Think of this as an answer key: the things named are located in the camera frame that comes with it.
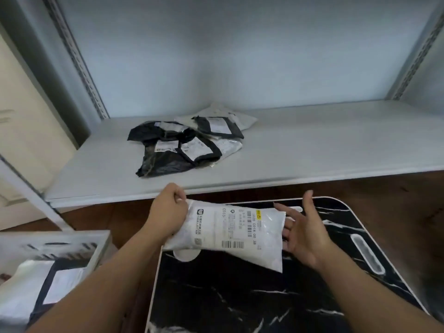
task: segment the person's left hand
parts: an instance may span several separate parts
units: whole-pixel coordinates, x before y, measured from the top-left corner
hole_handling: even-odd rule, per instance
[[[142,230],[166,240],[180,229],[187,213],[185,192],[177,184],[169,183],[154,199]]]

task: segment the forearm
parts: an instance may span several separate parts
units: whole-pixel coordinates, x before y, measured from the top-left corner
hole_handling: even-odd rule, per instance
[[[444,332],[439,322],[378,283],[335,244],[323,253],[318,270],[355,332]]]
[[[144,269],[160,245],[161,239],[155,234],[138,232],[29,332],[115,332]]]

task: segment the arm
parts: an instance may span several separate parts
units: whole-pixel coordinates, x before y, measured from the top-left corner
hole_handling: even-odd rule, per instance
[[[170,183],[153,201],[147,222],[107,263],[58,302],[28,333],[111,333],[134,296],[153,253],[179,230],[188,211],[184,191]]]
[[[353,331],[360,333],[444,332],[434,318],[398,297],[371,278],[329,238],[316,211],[313,191],[304,194],[306,216],[276,203],[287,218],[282,232],[284,250],[319,272],[345,313]]]

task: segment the barcode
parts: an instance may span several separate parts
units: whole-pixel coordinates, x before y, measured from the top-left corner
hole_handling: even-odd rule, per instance
[[[230,241],[230,240],[223,240],[222,241],[222,247],[223,248],[225,248],[225,249],[230,249],[230,248],[233,248],[233,249],[243,249],[244,248],[244,242],[242,242],[242,241],[237,241],[237,240],[234,240],[234,241]]]
[[[248,237],[252,237],[252,233],[251,233],[251,211],[247,211],[247,234]]]

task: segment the hand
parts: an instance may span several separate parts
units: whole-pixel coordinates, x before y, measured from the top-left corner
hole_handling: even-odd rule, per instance
[[[187,213],[185,192],[177,184],[169,183],[154,199],[142,230],[164,241],[180,229]]]
[[[306,216],[280,203],[275,203],[274,207],[292,218],[285,220],[282,236],[286,240],[283,241],[283,249],[303,264],[319,271],[324,253],[334,244],[314,207],[312,196],[313,190],[308,190],[302,198]]]

